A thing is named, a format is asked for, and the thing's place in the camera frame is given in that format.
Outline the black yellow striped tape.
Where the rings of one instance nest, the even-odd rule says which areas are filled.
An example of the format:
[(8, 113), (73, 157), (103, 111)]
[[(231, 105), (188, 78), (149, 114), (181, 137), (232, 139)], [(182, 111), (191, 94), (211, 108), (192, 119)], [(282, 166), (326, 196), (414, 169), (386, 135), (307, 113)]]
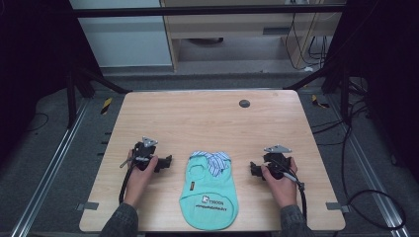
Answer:
[(101, 108), (100, 114), (105, 115), (110, 107), (110, 104), (112, 102), (113, 98), (107, 98), (103, 104), (103, 107)]
[(324, 95), (312, 95), (311, 102), (319, 108), (328, 109), (329, 103)]

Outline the grey metal table bracket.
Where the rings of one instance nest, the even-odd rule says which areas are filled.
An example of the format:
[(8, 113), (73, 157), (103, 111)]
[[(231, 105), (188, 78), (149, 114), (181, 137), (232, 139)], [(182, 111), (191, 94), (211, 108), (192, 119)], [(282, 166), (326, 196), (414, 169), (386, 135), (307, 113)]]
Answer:
[(342, 213), (349, 213), (351, 211), (349, 205), (342, 205), (339, 202), (326, 202), (326, 208), (328, 210), (340, 210)]
[(76, 206), (76, 210), (82, 211), (85, 209), (96, 210), (99, 204), (97, 202), (86, 201), (83, 203), (78, 203)]

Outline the person's right hand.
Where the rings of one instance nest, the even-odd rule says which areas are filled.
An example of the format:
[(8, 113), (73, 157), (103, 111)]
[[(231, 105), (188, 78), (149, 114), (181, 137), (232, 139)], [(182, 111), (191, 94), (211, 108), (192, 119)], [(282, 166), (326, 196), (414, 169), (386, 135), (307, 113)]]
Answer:
[(294, 181), (289, 178), (281, 178), (276, 180), (265, 165), (261, 166), (261, 170), (263, 178), (266, 180), (273, 198), (279, 208), (284, 208), (290, 205), (297, 205), (296, 183)]

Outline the black horizontal frame bar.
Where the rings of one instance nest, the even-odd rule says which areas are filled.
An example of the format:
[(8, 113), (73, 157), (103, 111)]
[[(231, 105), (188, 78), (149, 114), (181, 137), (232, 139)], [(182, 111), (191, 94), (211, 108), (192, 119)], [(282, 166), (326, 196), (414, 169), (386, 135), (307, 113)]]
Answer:
[(284, 14), (284, 13), (335, 13), (344, 12), (345, 4), (308, 5), (234, 5), (234, 6), (188, 6), (156, 8), (120, 9), (77, 9), (66, 15), (77, 18), (100, 17), (151, 17), (151, 16), (192, 16), (229, 14)]

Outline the white cabinet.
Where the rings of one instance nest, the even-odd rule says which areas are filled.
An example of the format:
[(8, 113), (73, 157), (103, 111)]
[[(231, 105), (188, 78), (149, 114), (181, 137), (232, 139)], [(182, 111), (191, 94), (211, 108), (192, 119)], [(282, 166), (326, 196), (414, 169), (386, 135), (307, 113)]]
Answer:
[[(74, 10), (160, 7), (159, 0), (70, 0)], [(161, 16), (80, 18), (101, 68), (171, 66)]]

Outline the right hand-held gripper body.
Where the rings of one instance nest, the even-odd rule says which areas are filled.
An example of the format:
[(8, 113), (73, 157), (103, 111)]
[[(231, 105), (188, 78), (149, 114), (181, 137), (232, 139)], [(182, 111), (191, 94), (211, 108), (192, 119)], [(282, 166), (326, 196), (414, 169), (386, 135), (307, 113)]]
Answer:
[(264, 151), (266, 152), (263, 156), (264, 166), (276, 180), (292, 176), (291, 158), (285, 156), (285, 153), (291, 152), (290, 149), (277, 144), (266, 147)]

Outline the mint green pet shirt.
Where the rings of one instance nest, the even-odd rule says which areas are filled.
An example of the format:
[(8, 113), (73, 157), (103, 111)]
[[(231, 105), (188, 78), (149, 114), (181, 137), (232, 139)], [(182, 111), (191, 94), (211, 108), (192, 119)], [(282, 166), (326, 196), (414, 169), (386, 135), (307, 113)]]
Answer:
[(179, 204), (186, 222), (197, 229), (221, 230), (234, 222), (239, 205), (225, 152), (191, 154)]

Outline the black curtain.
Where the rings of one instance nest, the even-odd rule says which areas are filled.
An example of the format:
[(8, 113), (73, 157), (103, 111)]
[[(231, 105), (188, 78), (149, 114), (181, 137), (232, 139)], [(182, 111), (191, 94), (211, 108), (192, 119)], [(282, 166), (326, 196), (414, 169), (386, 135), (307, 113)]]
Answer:
[(368, 82), (391, 150), (419, 183), (419, 0), (346, 0), (329, 54)]
[(10, 162), (37, 102), (66, 87), (73, 66), (99, 75), (70, 0), (0, 0), (0, 167)]

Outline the aluminium floor rail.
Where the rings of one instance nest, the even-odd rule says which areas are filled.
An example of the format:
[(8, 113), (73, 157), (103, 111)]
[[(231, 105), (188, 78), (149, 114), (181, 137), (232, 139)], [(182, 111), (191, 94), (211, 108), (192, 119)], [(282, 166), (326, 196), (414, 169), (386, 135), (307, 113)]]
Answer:
[(47, 193), (60, 169), (67, 151), (77, 133), (79, 126), (86, 115), (89, 107), (90, 99), (82, 99), (81, 104), (76, 112), (74, 124), (65, 130), (42, 178), (31, 197), (25, 211), (14, 226), (11, 237), (27, 237), (29, 231), (42, 207), (42, 204), (47, 196)]
[(411, 237), (407, 227), (402, 224), (405, 218), (401, 215), (401, 210), (396, 206), (394, 200), (384, 195), (386, 189), (368, 161), (355, 133), (353, 131), (349, 132), (350, 128), (347, 125), (343, 125), (342, 128), (347, 133), (344, 144), (352, 149), (355, 160), (369, 189), (374, 191), (373, 197), (386, 225), (395, 227), (395, 230), (391, 230), (390, 233), (393, 237)]

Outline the black metal stand legs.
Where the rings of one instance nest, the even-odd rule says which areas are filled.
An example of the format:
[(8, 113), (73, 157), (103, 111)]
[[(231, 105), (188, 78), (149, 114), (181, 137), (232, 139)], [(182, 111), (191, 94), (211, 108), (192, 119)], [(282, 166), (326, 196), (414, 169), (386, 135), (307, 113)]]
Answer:
[(95, 73), (84, 67), (71, 65), (66, 73), (68, 128), (75, 124), (77, 118), (75, 90), (78, 90), (83, 98), (92, 98), (95, 95), (95, 90), (91, 85), (91, 81), (98, 82), (119, 94), (129, 93), (128, 89), (108, 81), (102, 74)]
[(285, 87), (285, 90), (297, 91), (304, 85), (307, 85), (320, 77), (325, 78), (321, 86), (323, 93), (330, 94), (333, 93), (337, 88), (340, 88), (340, 115), (344, 123), (350, 124), (350, 116), (348, 112), (350, 76), (349, 68), (345, 62), (340, 62), (338, 60), (326, 62), (321, 69), (311, 73), (302, 80), (288, 87)]

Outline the person's left hand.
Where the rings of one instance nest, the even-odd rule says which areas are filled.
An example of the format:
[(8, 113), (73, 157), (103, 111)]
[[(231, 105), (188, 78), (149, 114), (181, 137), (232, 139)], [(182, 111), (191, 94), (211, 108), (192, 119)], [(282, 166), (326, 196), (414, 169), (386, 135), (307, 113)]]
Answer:
[(133, 166), (126, 184), (124, 203), (131, 205), (135, 209), (139, 209), (141, 197), (153, 176), (157, 163), (158, 157), (153, 156), (144, 171), (141, 171), (136, 166)]

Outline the light wooden desk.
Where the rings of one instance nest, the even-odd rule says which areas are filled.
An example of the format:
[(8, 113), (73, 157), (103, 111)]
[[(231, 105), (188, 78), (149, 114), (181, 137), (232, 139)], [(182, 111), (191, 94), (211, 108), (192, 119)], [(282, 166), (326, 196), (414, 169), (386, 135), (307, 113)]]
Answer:
[[(234, 5), (296, 5), (344, 4), (346, 0), (159, 0), (163, 7), (203, 7)], [(308, 49), (317, 37), (332, 37), (341, 14), (281, 13), (166, 16), (166, 32), (174, 62), (175, 49), (185, 39), (216, 39), (227, 37), (278, 36), (286, 46), (292, 66), (301, 68), (308, 63)]]

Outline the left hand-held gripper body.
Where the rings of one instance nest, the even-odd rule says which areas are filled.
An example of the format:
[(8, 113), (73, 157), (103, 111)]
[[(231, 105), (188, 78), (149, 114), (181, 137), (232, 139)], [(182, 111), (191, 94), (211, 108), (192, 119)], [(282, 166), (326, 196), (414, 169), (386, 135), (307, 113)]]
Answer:
[(134, 145), (132, 149), (132, 161), (139, 170), (144, 171), (147, 168), (157, 144), (157, 140), (143, 136), (142, 140)]

